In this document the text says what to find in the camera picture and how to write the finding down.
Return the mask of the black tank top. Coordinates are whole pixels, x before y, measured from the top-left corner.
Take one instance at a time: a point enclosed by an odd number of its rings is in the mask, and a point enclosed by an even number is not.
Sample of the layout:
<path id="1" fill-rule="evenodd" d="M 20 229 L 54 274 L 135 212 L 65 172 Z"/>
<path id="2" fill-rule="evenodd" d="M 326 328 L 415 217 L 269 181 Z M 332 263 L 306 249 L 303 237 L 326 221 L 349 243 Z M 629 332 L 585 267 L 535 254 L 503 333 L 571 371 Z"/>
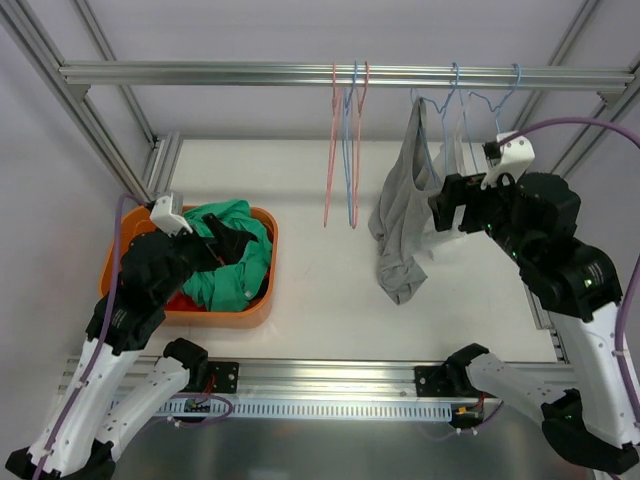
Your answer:
<path id="1" fill-rule="evenodd" d="M 264 298 L 266 296 L 266 294 L 268 292 L 268 289 L 269 289 L 269 286 L 270 286 L 270 282 L 271 282 L 271 271 L 272 271 L 271 268 L 267 269 L 267 271 L 266 271 L 266 273 L 264 275 L 264 278 L 263 278 L 263 280 L 262 280 L 262 282 L 260 284 L 259 290 L 258 290 L 258 292 L 256 293 L 256 295 L 254 297 L 255 300 L 262 299 L 262 298 Z"/>

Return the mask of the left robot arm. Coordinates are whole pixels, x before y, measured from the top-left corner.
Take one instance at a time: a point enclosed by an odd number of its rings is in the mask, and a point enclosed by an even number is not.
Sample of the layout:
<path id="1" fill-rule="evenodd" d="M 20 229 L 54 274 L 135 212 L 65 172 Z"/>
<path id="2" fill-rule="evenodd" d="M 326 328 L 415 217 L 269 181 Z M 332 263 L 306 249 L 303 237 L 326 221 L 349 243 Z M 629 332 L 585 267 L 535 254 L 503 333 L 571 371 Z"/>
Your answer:
<path id="1" fill-rule="evenodd" d="M 9 455 L 9 472 L 20 479 L 109 479 L 124 449 L 163 403 L 205 385 L 207 351 L 178 338 L 145 380 L 120 403 L 112 402 L 184 283 L 195 273 L 238 263 L 256 240 L 213 214 L 204 223 L 209 237 L 178 218 L 130 241 L 108 294 L 95 306 L 62 405 L 31 446 Z"/>

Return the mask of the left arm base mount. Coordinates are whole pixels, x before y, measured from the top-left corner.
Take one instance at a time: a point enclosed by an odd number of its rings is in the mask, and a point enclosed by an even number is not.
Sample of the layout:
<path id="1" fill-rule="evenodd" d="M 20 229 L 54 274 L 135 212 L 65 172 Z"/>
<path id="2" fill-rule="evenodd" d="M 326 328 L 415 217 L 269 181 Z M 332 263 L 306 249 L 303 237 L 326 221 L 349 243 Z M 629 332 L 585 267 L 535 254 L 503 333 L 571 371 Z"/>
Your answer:
<path id="1" fill-rule="evenodd" d="M 209 361 L 203 392 L 206 394 L 235 394 L 238 389 L 239 369 L 238 362 Z"/>

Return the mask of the green tank top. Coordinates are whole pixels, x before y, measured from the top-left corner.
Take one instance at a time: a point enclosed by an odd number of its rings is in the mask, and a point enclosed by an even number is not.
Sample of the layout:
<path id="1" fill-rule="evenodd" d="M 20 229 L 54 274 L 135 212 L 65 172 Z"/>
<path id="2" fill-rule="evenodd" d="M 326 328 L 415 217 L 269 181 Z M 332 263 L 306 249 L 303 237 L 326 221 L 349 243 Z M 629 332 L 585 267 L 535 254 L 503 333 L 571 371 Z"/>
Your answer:
<path id="1" fill-rule="evenodd" d="M 181 292 L 209 312 L 243 311 L 259 293 L 271 265 L 273 244 L 266 227 L 252 216 L 247 200 L 203 204 L 184 212 L 184 218 L 201 237 L 213 238 L 204 222 L 207 214 L 215 215 L 226 227 L 251 233 L 255 240 L 248 243 L 238 263 L 194 273 Z"/>

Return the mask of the red tank top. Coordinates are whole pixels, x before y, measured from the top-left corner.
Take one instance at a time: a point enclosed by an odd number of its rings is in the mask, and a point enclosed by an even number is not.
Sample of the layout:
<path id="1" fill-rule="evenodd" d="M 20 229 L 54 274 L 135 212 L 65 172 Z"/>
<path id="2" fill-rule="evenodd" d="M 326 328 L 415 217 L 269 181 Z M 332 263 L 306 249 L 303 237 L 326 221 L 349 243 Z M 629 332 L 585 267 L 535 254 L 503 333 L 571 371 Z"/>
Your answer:
<path id="1" fill-rule="evenodd" d="M 237 264 L 213 272 L 195 273 L 170 301 L 169 310 L 187 312 L 239 313 L 265 294 L 269 283 L 273 253 L 273 229 L 253 230 Z"/>

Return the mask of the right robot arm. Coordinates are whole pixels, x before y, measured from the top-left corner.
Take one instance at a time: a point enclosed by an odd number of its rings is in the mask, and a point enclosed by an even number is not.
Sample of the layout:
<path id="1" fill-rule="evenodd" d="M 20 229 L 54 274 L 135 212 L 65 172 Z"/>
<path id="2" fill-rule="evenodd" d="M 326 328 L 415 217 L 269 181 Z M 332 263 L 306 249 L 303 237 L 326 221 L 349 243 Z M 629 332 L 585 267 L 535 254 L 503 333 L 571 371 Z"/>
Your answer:
<path id="1" fill-rule="evenodd" d="M 448 176 L 429 201 L 438 231 L 486 233 L 517 265 L 525 286 L 553 314 L 553 327 L 576 375 L 572 388 L 548 385 L 470 344 L 430 376 L 432 386 L 461 397 L 485 393 L 537 424 L 569 463 L 619 476 L 639 462 L 639 425 L 628 388 L 637 379 L 619 363 L 623 294 L 615 266 L 575 231 L 581 201 L 549 173 L 502 174 L 494 186 L 482 175 Z"/>

